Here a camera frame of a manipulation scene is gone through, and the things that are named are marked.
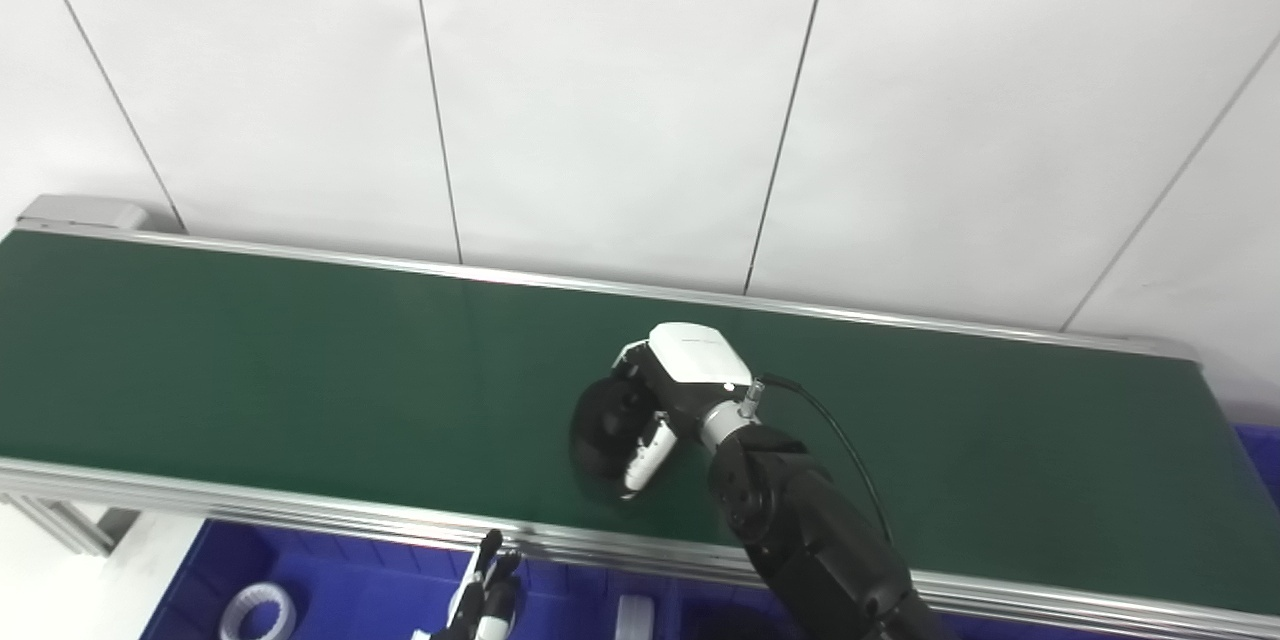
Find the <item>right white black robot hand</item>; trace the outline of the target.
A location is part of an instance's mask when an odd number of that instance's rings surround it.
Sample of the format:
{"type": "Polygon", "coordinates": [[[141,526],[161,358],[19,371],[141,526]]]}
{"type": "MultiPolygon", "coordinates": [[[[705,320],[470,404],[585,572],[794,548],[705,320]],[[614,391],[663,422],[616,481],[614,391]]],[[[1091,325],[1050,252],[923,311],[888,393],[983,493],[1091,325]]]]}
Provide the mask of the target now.
{"type": "Polygon", "coordinates": [[[657,476],[678,444],[710,453],[758,421],[764,381],[724,335],[700,324],[666,323],[618,353],[609,376],[605,435],[620,447],[625,500],[657,476]]]}

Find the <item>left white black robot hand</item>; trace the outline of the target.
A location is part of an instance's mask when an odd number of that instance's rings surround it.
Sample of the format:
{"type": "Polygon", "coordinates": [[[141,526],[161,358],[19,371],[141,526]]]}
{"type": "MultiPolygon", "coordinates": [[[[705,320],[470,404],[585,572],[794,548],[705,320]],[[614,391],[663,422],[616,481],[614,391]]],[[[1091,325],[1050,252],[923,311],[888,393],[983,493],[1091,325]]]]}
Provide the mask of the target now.
{"type": "Polygon", "coordinates": [[[416,630],[412,639],[507,639],[515,626],[521,552],[503,552],[504,534],[492,529],[471,552],[451,596],[445,623],[434,634],[416,630]]]}

